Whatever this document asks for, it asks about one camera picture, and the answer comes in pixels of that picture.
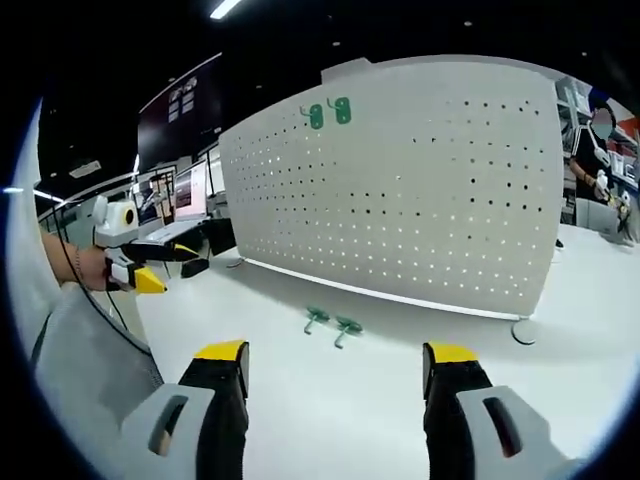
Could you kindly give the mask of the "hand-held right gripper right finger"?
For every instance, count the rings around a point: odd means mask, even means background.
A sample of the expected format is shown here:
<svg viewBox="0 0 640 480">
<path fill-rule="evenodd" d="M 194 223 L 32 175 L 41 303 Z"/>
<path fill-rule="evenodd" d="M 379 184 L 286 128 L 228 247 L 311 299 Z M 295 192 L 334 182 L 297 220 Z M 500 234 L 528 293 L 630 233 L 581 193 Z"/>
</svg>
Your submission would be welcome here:
<svg viewBox="0 0 640 480">
<path fill-rule="evenodd" d="M 465 347 L 423 344 L 423 398 L 431 479 L 567 479 L 577 468 L 549 422 Z"/>
</svg>

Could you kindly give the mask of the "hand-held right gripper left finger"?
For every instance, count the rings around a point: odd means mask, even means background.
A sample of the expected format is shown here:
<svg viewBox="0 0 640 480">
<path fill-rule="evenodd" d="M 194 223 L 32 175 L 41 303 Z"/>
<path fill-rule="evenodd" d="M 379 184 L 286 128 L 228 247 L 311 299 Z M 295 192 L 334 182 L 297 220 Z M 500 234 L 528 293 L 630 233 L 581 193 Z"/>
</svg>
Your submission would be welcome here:
<svg viewBox="0 0 640 480">
<path fill-rule="evenodd" d="M 210 344 L 176 383 L 165 383 L 123 422 L 126 479 L 241 479 L 249 343 Z"/>
</svg>

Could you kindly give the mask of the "person's left hand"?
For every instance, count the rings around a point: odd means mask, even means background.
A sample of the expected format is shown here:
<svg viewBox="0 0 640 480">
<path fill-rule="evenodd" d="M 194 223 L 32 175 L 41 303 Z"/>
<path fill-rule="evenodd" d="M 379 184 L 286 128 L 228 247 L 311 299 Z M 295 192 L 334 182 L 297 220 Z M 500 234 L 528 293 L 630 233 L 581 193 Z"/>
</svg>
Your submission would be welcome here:
<svg viewBox="0 0 640 480">
<path fill-rule="evenodd" d="M 77 264 L 79 277 L 92 291 L 105 291 L 107 289 L 106 255 L 105 252 L 95 246 L 77 252 Z"/>
</svg>

